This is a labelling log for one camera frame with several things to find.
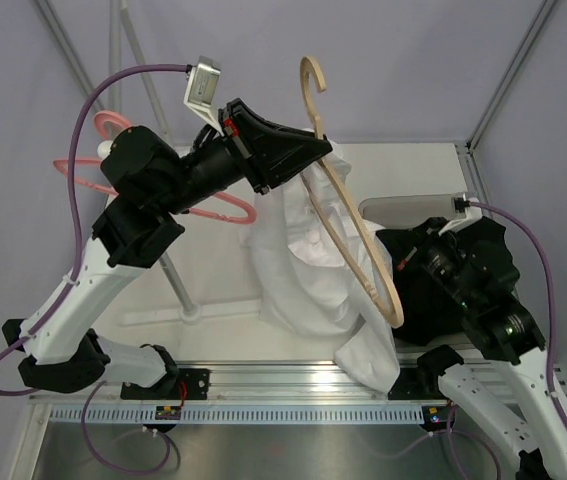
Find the black shirt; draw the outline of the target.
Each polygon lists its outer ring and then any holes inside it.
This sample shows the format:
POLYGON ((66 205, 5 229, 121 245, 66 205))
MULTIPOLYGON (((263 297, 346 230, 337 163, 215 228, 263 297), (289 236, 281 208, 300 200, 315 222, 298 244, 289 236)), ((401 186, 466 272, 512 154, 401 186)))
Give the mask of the black shirt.
POLYGON ((440 231, 443 217, 409 229, 384 229, 377 239, 393 259, 393 280, 404 313, 395 336, 425 346, 462 331, 512 298, 520 278, 505 242, 506 228, 483 217, 458 232, 440 231))

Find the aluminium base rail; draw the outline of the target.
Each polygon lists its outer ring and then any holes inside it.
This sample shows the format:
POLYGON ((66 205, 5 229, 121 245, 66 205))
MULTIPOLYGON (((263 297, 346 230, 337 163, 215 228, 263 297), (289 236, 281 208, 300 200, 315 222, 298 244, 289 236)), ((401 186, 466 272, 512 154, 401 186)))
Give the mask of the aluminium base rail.
MULTIPOLYGON (((465 366, 472 377, 506 405, 517 400, 503 377, 475 349, 460 348, 465 366)), ((425 386, 417 370, 417 358, 424 351, 399 349, 400 373, 392 388, 381 393, 355 381, 331 361, 183 361, 179 365, 180 382, 185 384, 185 403, 419 403, 436 404, 444 397, 434 387, 425 386)), ((61 394, 41 391, 26 397, 30 402, 75 403, 84 400, 94 385, 75 393, 61 394)), ((180 390, 175 386, 165 395, 157 396, 140 387, 108 383, 99 389, 98 399, 104 402, 144 402, 175 404, 180 390)))

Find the pink hanger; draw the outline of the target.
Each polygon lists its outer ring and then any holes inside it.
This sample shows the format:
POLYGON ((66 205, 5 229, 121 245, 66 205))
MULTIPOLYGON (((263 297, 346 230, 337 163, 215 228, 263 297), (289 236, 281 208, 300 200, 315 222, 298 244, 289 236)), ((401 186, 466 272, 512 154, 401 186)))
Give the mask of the pink hanger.
POLYGON ((225 152, 220 138, 209 144, 213 154, 211 160, 201 157, 201 149, 181 158, 157 134, 145 126, 132 124, 116 112, 101 110, 95 114, 93 122, 103 137, 97 148, 99 158, 54 161, 54 166, 69 181, 117 195, 144 212, 190 213, 242 225, 256 221, 257 212, 252 205, 215 186, 217 177, 212 180, 203 178, 209 166, 225 166, 221 158, 225 152), (83 164, 99 167, 111 185, 104 187, 78 179, 74 167, 83 164), (232 217, 199 209, 197 205, 210 196, 242 208, 246 215, 232 217))

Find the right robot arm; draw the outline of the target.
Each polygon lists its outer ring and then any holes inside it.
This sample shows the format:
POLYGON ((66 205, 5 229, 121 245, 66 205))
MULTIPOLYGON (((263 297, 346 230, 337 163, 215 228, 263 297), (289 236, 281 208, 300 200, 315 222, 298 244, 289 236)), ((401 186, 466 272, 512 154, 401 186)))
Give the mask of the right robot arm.
POLYGON ((567 396, 547 369, 548 341, 513 294, 520 278, 505 228, 481 218, 454 232, 443 218, 378 239, 393 260, 405 323, 400 339, 426 345, 462 332, 503 376, 514 413, 450 346, 417 360, 417 388, 457 404, 506 455, 519 479, 567 479, 567 396))

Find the white shirt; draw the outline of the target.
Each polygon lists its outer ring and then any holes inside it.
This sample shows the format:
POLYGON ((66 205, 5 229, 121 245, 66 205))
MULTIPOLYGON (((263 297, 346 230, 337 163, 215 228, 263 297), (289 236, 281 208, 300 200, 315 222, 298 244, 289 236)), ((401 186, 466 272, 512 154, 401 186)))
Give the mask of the white shirt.
POLYGON ((338 251, 320 206, 365 276, 377 270, 351 217, 318 164, 254 199, 256 221, 243 242, 262 291, 260 317, 305 339, 342 336, 333 358, 350 377, 389 392, 400 366, 392 329, 338 251))

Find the clear plastic bin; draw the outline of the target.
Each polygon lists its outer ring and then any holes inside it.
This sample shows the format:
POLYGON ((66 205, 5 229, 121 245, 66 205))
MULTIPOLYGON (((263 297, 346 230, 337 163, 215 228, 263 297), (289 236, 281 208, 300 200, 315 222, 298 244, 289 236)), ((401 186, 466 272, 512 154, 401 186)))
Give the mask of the clear plastic bin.
POLYGON ((434 339, 461 331, 454 304, 425 272, 395 278, 397 231, 416 227, 431 217, 452 218, 448 195, 416 195, 369 198, 360 204, 364 219, 382 226, 378 239, 393 262, 393 280, 398 291, 404 324, 394 331, 396 339, 426 346, 434 339))

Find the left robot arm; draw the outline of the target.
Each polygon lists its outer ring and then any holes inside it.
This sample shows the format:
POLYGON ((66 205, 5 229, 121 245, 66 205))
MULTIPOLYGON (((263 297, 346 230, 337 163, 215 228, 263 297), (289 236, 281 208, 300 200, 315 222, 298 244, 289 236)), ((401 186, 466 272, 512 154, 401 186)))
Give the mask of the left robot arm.
POLYGON ((267 121, 238 99, 218 120, 183 156, 144 126, 114 139, 101 170, 116 195, 94 222, 77 270, 40 312, 3 325, 6 341, 24 353, 18 371, 28 388, 69 394, 107 381, 158 399, 176 391, 180 372, 164 347, 110 341, 94 322, 183 233, 177 215, 241 180, 266 194, 332 149, 326 138, 267 121))

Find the beige wooden hanger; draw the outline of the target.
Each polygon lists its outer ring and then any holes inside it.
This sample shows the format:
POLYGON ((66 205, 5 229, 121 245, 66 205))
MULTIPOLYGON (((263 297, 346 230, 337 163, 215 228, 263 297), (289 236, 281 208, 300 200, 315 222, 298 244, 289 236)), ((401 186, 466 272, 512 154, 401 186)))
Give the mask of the beige wooden hanger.
MULTIPOLYGON (((313 80, 317 93, 323 93, 327 89, 322 68, 316 57, 304 56, 301 59, 299 65, 299 77, 305 110, 312 124, 314 135, 318 140, 326 140, 323 120, 316 107, 310 88, 310 80, 313 80)), ((373 270, 377 273, 380 279, 381 287, 386 294, 387 300, 382 299, 378 289, 375 287, 374 281, 369 279, 364 271, 359 267, 354 257, 350 254, 347 244, 341 239, 335 228, 332 226, 327 214, 322 209, 309 183, 303 179, 303 184, 315 213, 318 215, 321 224, 326 229, 329 237, 333 241, 345 263, 348 265, 358 283, 361 285, 379 313, 386 320, 387 324, 391 328, 401 327, 404 324, 404 313, 397 289, 390 276, 390 269, 384 263, 379 249, 376 246, 375 240, 373 239, 369 229, 366 227, 364 220, 358 212, 355 202, 343 181, 339 178, 334 168, 329 165, 324 158, 321 158, 318 161, 318 164, 327 176, 332 187, 336 191, 339 200, 344 205, 350 219, 352 220, 359 238, 369 255, 373 270)))

